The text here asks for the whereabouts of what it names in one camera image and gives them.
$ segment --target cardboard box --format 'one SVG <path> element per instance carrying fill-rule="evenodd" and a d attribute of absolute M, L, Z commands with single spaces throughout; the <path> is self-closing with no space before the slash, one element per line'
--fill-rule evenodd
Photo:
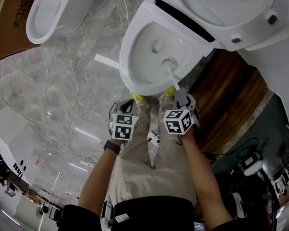
<path fill-rule="evenodd" d="M 0 59 L 39 45 L 26 35 L 26 20 L 34 0 L 0 0 Z"/>

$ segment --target label sticker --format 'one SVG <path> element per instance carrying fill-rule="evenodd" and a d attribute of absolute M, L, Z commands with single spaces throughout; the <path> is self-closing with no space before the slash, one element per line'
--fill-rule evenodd
<path fill-rule="evenodd" d="M 118 223 L 129 220 L 130 217 L 127 214 L 123 214 L 116 217 Z"/>

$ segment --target white brush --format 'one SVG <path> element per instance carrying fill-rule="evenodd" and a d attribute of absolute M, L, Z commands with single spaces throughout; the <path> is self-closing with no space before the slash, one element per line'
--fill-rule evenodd
<path fill-rule="evenodd" d="M 178 81 L 176 79 L 176 77 L 174 76 L 174 70 L 177 69 L 177 65 L 175 64 L 175 60 L 173 59 L 165 59 L 164 61 L 162 61 L 162 67 L 165 67 L 167 68 L 169 74 L 170 74 L 170 77 L 172 78 L 172 81 L 174 83 L 174 87 L 177 89 L 177 90 L 180 90 L 180 87 L 179 87 L 179 84 L 178 84 Z"/>

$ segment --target toilet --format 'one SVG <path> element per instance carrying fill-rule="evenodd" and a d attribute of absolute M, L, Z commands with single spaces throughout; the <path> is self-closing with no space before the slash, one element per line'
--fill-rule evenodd
<path fill-rule="evenodd" d="M 289 0 L 145 0 L 119 58 L 127 88 L 155 95 L 173 85 L 164 59 L 184 78 L 214 48 L 255 50 L 289 37 Z"/>
<path fill-rule="evenodd" d="M 34 44 L 52 35 L 71 33 L 82 24 L 94 0 L 34 0 L 26 22 L 26 34 Z"/>

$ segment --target hand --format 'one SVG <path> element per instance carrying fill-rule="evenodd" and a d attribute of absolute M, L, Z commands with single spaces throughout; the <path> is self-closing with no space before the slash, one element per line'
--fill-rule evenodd
<path fill-rule="evenodd" d="M 194 138 L 194 131 L 195 131 L 195 125 L 193 125 L 186 134 L 184 134 L 181 138 L 182 143 L 185 142 L 194 142 L 195 138 Z"/>
<path fill-rule="evenodd" d="M 112 142 L 113 144 L 116 144 L 118 146 L 121 147 L 121 145 L 123 144 L 123 141 L 121 140 L 115 140 L 115 139 L 111 139 L 110 142 Z"/>

